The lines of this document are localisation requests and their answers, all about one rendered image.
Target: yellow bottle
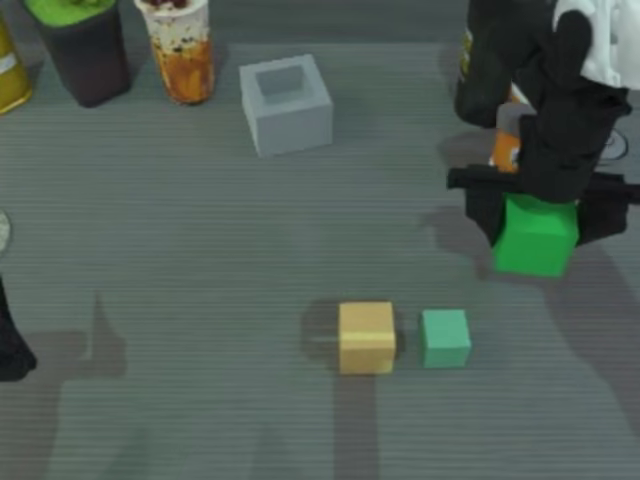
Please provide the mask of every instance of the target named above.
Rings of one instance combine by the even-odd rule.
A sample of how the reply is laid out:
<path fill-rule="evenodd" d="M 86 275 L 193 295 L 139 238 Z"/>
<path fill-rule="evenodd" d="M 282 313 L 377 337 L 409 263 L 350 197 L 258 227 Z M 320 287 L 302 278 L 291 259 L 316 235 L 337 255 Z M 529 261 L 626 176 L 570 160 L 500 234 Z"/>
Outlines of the yellow bottle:
<path fill-rule="evenodd" d="M 33 90 L 20 58 L 16 53 L 9 29 L 0 13 L 0 114 L 22 105 Z"/>

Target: cube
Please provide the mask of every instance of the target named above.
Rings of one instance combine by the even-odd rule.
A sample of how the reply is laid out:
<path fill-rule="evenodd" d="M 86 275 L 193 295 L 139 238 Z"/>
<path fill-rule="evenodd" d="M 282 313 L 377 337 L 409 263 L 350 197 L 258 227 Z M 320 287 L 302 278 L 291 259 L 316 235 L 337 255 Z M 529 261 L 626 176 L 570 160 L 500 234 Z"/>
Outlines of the cube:
<path fill-rule="evenodd" d="M 464 367 L 471 352 L 471 337 L 463 310 L 422 312 L 424 368 Z"/>
<path fill-rule="evenodd" d="M 259 157 L 333 142 L 333 101 L 312 55 L 240 67 L 240 87 Z"/>
<path fill-rule="evenodd" d="M 341 374 L 391 373 L 396 355 L 391 303 L 342 303 L 338 322 Z"/>
<path fill-rule="evenodd" d="M 578 243 L 574 203 L 555 205 L 507 195 L 504 231 L 493 248 L 495 269 L 545 277 L 564 274 Z"/>

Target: orange yellow block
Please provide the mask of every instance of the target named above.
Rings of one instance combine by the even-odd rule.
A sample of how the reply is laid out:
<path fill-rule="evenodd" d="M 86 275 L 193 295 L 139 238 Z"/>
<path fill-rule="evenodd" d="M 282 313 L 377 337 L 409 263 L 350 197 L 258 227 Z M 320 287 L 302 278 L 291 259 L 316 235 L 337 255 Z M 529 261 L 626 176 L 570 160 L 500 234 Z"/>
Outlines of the orange yellow block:
<path fill-rule="evenodd" d="M 396 332 L 391 302 L 342 303 L 338 322 L 341 374 L 393 371 Z"/>

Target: green cube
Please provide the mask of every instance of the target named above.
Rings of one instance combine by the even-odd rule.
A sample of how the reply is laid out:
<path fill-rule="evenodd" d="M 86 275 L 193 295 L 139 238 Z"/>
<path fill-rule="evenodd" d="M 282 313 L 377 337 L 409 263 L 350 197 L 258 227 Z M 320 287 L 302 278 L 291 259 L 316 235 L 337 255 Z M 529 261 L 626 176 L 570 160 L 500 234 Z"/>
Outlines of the green cube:
<path fill-rule="evenodd" d="M 560 277 L 578 243 L 574 203 L 554 205 L 530 195 L 507 195 L 505 226 L 493 247 L 500 272 Z"/>
<path fill-rule="evenodd" d="M 421 320 L 424 368 L 464 367 L 471 352 L 463 310 L 425 310 Z"/>

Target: gray table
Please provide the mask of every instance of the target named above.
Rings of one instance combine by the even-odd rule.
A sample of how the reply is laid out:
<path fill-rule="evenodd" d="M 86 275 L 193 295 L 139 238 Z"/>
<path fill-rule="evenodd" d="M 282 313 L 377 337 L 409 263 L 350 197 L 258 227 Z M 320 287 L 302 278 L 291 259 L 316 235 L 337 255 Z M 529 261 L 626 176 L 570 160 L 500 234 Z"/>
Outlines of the gray table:
<path fill-rule="evenodd" d="M 238 66 L 307 52 L 335 145 L 258 159 Z M 636 479 L 637 216 L 561 282 L 487 273 L 443 185 L 491 144 L 451 112 L 450 53 L 233 46 L 196 108 L 147 60 L 82 110 L 47 64 L 0 128 L 1 267 L 42 362 L 0 386 L 0 478 Z M 363 298 L 394 302 L 405 353 L 391 376 L 336 378 L 313 337 Z M 464 370 L 419 367 L 417 316 L 441 307 L 468 312 Z"/>

